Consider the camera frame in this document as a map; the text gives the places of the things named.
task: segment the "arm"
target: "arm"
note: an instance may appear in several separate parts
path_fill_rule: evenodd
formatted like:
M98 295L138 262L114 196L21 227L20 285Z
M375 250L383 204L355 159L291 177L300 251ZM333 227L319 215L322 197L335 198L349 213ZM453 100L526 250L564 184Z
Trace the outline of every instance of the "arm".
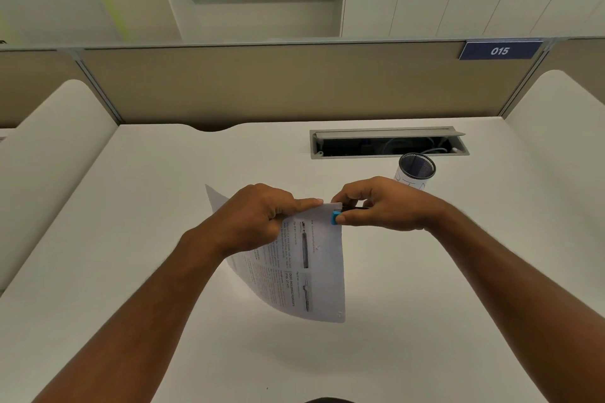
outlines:
M240 190L183 235L34 403L151 401L196 300L223 259L274 241L284 218L321 203L266 185Z
M429 231L488 310L550 403L605 401L605 319L510 252L450 204L386 178L345 185L333 201L367 210L339 224Z

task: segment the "blue sign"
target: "blue sign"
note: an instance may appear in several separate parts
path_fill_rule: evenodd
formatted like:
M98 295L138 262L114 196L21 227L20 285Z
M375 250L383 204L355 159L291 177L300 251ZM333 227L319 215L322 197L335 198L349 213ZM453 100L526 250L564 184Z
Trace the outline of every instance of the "blue sign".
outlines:
M460 61L493 59L531 59L542 46L542 40L503 40L466 42Z

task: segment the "hand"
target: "hand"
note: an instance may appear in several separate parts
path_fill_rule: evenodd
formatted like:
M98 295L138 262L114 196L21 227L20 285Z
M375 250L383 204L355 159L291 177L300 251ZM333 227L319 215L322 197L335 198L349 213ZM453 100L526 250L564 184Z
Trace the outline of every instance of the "hand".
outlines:
M286 217L322 204L321 199L294 199L291 193L264 184L248 185L190 232L210 239L225 258L273 242Z
M355 206L365 199L367 210L351 210L337 216L337 224L382 226L410 231L429 227L449 207L431 194L384 177L360 180L343 186L332 202Z

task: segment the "paper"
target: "paper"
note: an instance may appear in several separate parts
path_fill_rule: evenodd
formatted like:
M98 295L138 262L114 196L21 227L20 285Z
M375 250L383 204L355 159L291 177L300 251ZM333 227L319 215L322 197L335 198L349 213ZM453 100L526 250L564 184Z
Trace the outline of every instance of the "paper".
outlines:
M212 212L228 201L206 186ZM322 206L285 219L271 244L228 258L229 266L261 300L286 314L342 323L343 239L330 224L340 204Z

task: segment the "desk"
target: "desk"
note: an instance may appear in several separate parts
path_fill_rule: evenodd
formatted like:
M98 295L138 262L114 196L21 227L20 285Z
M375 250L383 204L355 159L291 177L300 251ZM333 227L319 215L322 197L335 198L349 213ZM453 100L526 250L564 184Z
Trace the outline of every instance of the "desk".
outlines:
M29 402L140 286L181 233L264 182L327 200L396 158L311 160L310 129L453 125L428 191L605 312L605 255L499 118L122 125L0 298L2 400ZM202 293L155 402L543 402L464 277L426 232L343 229L347 321L284 315L226 264Z

